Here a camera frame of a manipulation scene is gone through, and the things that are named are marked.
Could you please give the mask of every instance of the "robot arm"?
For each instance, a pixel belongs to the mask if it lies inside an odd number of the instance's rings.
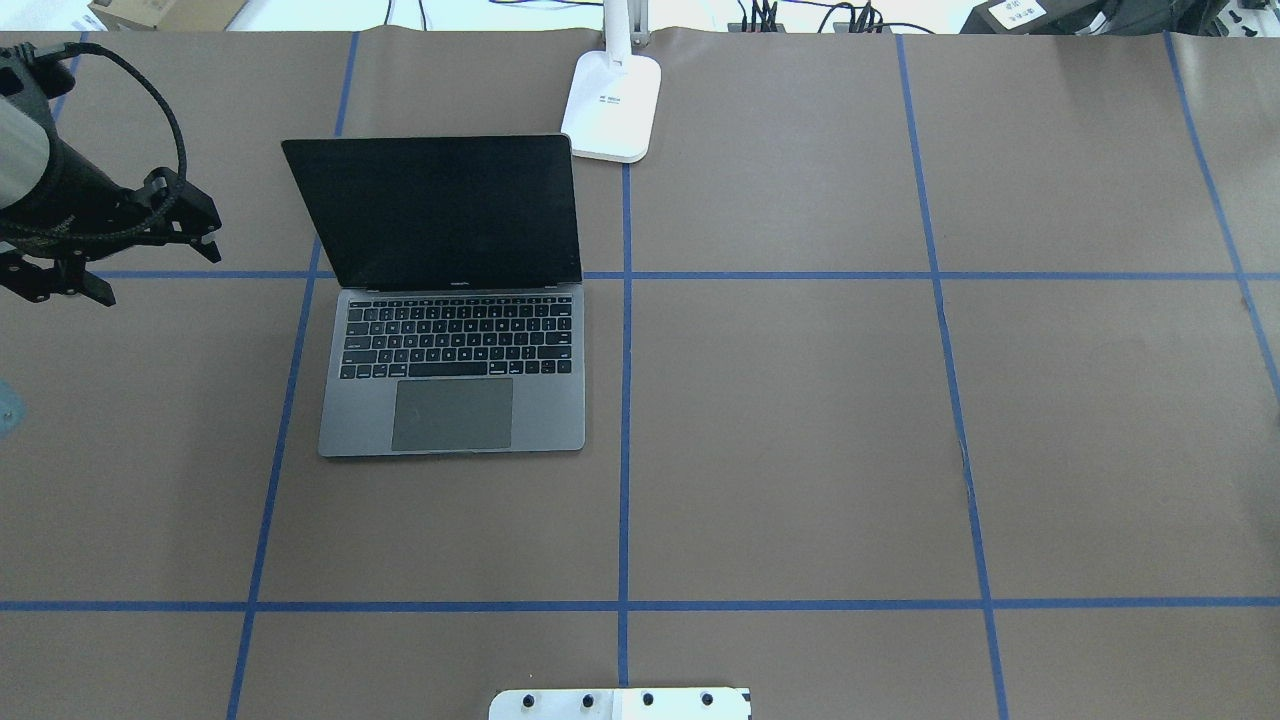
[[[74,86],[61,61],[92,54],[123,67],[164,110],[178,172],[156,168],[138,190],[115,184],[58,137],[49,100]],[[0,286],[32,302],[87,295],[114,305],[106,281],[86,269],[134,245],[191,245],[221,256],[207,236],[221,227],[214,201],[187,182],[182,131],[159,91],[115,53],[92,42],[0,49]],[[40,266],[27,258],[51,260]]]

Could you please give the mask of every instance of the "laptop screen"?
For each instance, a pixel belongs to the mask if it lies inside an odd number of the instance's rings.
[[[580,282],[568,137],[285,140],[343,287]]]

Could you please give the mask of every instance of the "laptop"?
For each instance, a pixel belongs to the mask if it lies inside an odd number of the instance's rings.
[[[342,286],[320,455],[581,450],[568,137],[282,147]]]

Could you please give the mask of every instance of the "white label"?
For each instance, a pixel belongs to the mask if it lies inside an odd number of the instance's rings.
[[[1005,0],[987,9],[1005,29],[1014,29],[1047,14],[1036,0]]]

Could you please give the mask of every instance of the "blue object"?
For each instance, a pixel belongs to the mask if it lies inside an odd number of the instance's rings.
[[[0,439],[13,432],[22,423],[27,409],[22,405],[22,398],[4,380],[0,380]]]

